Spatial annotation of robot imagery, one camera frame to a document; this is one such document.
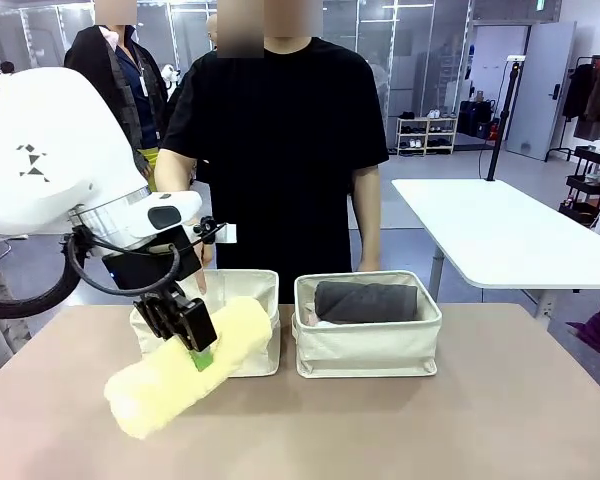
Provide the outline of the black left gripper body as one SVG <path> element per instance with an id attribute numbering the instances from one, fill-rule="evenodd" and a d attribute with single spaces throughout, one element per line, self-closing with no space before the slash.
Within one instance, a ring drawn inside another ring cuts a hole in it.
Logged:
<path id="1" fill-rule="evenodd" d="M 179 252 L 180 262 L 175 276 L 162 288 L 174 286 L 176 281 L 185 280 L 202 268 L 197 249 L 203 245 L 199 238 L 191 240 L 183 227 L 175 227 L 158 233 L 153 240 L 129 253 L 112 253 L 102 262 L 109 272 L 116 289 L 111 295 L 138 296 L 137 290 L 145 290 L 163 279 L 174 264 L 173 245 Z"/>

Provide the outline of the person's right hand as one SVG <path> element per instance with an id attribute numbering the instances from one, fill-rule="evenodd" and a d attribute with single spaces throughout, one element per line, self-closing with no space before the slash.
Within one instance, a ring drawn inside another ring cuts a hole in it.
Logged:
<path id="1" fill-rule="evenodd" d="M 205 269 L 209 267 L 214 258 L 214 247 L 200 242 L 194 246 L 194 251 L 200 262 L 201 268 L 194 273 L 194 278 L 201 294 L 207 291 Z"/>

